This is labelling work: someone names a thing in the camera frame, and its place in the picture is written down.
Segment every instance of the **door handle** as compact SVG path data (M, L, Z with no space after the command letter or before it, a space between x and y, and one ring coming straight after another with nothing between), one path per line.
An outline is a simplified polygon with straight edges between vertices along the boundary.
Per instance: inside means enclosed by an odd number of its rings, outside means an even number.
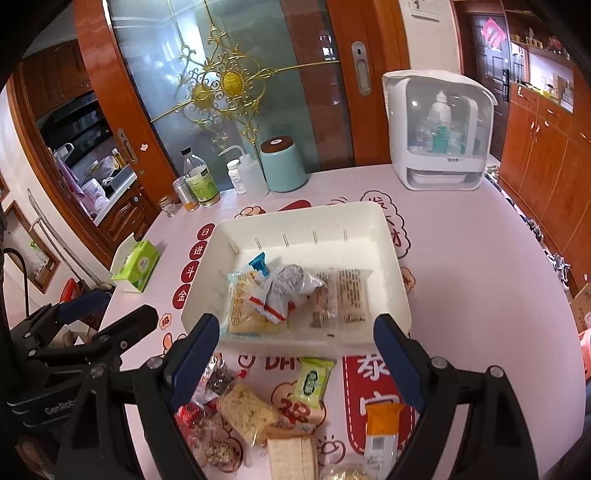
M371 93L371 78L369 75L369 61L365 45L361 41L354 41L351 44L353 63L357 73L357 87L359 93L368 96Z
M137 162L139 162L139 158L135 154L134 148L131 146L131 143L129 143L129 140L127 139L127 135L125 134L125 130L123 130L121 127L119 127L117 129L117 136L119 137L119 139L121 140L121 143L123 143L123 146L127 150L127 153L129 154L129 156L131 158L131 163L136 164Z

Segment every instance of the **canister lid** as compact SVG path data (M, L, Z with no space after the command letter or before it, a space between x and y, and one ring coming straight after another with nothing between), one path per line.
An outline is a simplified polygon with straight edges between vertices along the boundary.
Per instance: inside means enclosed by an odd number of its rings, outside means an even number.
M291 137L287 135L281 135L279 137L270 138L261 144L261 151L263 153L276 153L287 148L290 148L294 144Z

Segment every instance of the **cardboard box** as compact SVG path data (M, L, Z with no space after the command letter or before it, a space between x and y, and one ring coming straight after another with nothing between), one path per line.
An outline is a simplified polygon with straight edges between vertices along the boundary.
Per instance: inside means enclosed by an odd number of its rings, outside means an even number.
M583 290L570 302L574 321L579 333L591 328L591 283L587 283Z
M123 291L143 292L159 257L160 254L149 241L136 242L134 234L130 234L115 252L111 280Z

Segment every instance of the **small glass jar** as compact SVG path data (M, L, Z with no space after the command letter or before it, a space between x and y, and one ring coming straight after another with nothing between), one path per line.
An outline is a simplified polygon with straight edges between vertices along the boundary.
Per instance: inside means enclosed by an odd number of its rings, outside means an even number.
M181 204L174 203L174 200L170 195L162 197L158 201L158 206L162 208L162 211L165 212L168 217L173 217L181 208Z

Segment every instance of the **pink tablecloth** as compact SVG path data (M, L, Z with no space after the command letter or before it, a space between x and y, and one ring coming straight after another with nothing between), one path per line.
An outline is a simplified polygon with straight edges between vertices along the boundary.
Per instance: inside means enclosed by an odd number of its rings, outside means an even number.
M116 291L103 321L104 327L144 303L161 317L160 328L123 355L122 368L136 368L162 354L185 333L183 292L203 252L197 249L206 247L208 230L217 223L241 213L358 200L384 208L407 283L413 338L429 355L444 356L456 368L502 366L524 411L540 473L547 471L582 432L584 377L577 331L534 235L488 181L474 192L412 192L389 165L349 168L313 174L300 190L271 193L257 205L247 206L226 192L208 209L182 210L173 218L161 214L145 237L163 253L146 290ZM286 407L285 385L295 380L297 362L253 359L226 358L237 370L254 362L248 381L261 397ZM321 463L359 462L364 401L379 395L395 395L379 358L339 360L326 393L328 414L315 432ZM459 408L437 479L447 478L452 467L465 415L466 409ZM128 417L144 475L158 478L135 407L128 407ZM254 474L270 478L267 460L247 453L238 478Z

